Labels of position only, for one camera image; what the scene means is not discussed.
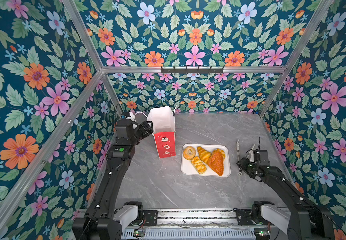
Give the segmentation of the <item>large orange-brown croissant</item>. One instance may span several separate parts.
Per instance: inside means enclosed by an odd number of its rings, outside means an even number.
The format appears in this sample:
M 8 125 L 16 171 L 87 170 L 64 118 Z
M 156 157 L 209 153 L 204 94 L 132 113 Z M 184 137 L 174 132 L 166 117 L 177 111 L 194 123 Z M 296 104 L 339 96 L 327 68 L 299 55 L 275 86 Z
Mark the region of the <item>large orange-brown croissant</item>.
M 214 150 L 207 165 L 213 170 L 218 176 L 224 174 L 224 157 L 220 150 Z

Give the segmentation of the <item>red white paper bag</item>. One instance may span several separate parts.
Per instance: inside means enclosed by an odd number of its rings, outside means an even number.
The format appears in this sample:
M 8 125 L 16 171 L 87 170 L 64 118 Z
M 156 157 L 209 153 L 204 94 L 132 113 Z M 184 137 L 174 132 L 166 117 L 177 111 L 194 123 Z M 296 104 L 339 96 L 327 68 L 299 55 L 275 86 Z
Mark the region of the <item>red white paper bag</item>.
M 176 156 L 175 115 L 168 106 L 150 110 L 148 121 L 153 123 L 153 137 L 160 159 Z

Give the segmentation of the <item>yellow ring bread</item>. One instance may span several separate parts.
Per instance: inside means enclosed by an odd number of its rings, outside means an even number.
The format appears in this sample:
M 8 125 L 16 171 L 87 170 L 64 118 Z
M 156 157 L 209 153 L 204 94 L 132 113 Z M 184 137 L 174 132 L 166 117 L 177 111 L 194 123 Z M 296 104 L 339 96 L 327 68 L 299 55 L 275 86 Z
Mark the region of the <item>yellow ring bread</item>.
M 183 150 L 183 157 L 186 160 L 192 160 L 196 156 L 196 149 L 192 146 L 187 146 Z

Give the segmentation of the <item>yellow croissant bread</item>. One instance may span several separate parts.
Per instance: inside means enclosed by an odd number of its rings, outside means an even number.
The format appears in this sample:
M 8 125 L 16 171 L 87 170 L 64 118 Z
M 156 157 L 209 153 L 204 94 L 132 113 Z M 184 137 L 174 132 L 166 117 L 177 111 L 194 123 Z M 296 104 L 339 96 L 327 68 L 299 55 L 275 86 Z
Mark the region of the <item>yellow croissant bread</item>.
M 208 160 L 210 159 L 212 154 L 209 151 L 207 151 L 204 148 L 202 148 L 202 147 L 197 147 L 197 150 L 198 150 L 198 153 L 199 153 L 200 160 L 202 162 L 204 162 L 205 164 L 207 164 Z

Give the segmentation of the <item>yellow twisted bread roll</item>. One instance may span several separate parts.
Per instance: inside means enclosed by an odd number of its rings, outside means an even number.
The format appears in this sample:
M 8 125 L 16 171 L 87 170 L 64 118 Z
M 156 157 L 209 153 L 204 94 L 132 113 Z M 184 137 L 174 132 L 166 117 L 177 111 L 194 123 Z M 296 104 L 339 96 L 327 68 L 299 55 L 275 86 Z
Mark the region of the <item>yellow twisted bread roll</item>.
M 206 165 L 198 156 L 195 156 L 193 159 L 191 159 L 191 163 L 200 175 L 204 174 L 207 171 Z

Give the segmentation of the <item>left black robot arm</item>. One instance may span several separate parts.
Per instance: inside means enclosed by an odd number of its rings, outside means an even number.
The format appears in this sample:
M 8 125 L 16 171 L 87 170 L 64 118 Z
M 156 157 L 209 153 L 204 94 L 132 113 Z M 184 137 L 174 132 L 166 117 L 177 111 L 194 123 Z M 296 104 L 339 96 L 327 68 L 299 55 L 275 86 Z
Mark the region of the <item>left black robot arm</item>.
M 124 113 L 116 125 L 116 141 L 105 154 L 103 179 L 83 217 L 76 218 L 72 232 L 78 240 L 119 240 L 139 215 L 139 205 L 117 210 L 115 205 L 123 178 L 136 152 L 136 145 L 154 132 L 153 122 L 137 123 Z

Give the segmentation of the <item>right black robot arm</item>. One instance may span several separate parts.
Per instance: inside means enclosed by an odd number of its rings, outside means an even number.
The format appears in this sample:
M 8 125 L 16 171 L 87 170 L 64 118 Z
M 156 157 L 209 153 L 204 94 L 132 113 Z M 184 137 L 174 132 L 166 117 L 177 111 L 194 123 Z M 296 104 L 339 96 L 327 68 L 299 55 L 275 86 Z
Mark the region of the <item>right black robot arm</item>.
M 335 221 L 326 207 L 320 207 L 307 199 L 285 177 L 271 166 L 266 150 L 252 148 L 249 157 L 239 158 L 239 174 L 270 187 L 284 202 L 287 211 L 277 208 L 270 201 L 255 201 L 247 217 L 254 224 L 272 224 L 289 240 L 333 240 Z

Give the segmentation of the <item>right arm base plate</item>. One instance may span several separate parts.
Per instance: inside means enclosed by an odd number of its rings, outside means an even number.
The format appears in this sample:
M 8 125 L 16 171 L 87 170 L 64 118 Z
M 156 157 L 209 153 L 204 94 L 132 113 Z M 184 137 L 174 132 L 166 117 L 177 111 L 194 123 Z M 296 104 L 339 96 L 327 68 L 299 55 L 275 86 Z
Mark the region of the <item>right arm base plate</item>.
M 233 208 L 239 226 L 266 226 L 271 222 L 261 216 L 260 210 Z

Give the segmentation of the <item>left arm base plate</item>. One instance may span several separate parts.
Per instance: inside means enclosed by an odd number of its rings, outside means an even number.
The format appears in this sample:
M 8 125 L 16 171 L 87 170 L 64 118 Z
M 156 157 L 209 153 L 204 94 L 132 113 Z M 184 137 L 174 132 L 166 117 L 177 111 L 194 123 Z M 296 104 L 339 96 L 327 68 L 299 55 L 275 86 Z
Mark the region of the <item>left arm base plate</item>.
M 131 222 L 132 227 L 154 227 L 157 225 L 158 221 L 158 214 L 159 212 L 157 210 L 143 210 L 139 212 L 138 217 L 136 220 Z

